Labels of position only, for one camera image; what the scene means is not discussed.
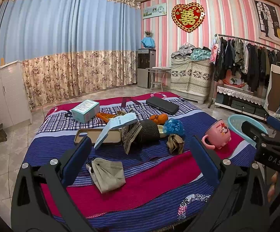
small glass table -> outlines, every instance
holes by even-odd
[[[161,68],[161,67],[152,67],[152,68],[146,68],[148,72],[151,74],[151,90],[153,89],[153,85],[161,85],[161,92],[163,92],[163,81],[165,74],[171,70],[170,67],[167,68]],[[161,82],[155,81],[156,74],[161,74]]]

screw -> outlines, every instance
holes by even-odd
[[[27,167],[28,167],[28,163],[27,163],[27,162],[25,162],[25,163],[22,164],[22,168],[23,168],[23,169],[25,169],[25,168],[27,168]]]
[[[58,159],[52,159],[51,161],[50,161],[50,164],[51,165],[56,165],[58,163]]]
[[[231,161],[229,159],[223,159],[223,164],[229,166],[231,164]]]
[[[253,164],[252,164],[252,168],[254,168],[254,169],[258,169],[258,168],[259,168],[259,166],[258,166],[258,164],[257,164],[257,163],[253,163]]]

red heart decoration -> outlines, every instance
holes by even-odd
[[[186,32],[192,32],[206,15],[203,6],[198,3],[178,4],[172,9],[174,23]]]

blue curtain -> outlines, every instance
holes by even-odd
[[[141,48],[141,12],[107,0],[15,0],[0,5],[0,58]]]

pile of clothes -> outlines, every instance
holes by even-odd
[[[248,84],[251,92],[255,92],[260,83],[268,86],[271,64],[280,66],[280,52],[246,44],[237,38],[227,41],[221,37],[218,41],[214,80],[224,79],[228,69],[231,69],[233,76],[239,71],[241,80]]]
[[[171,54],[171,58],[190,58],[192,61],[201,61],[209,59],[211,56],[211,50],[207,47],[196,48],[190,43],[185,43],[179,47],[179,50]]]

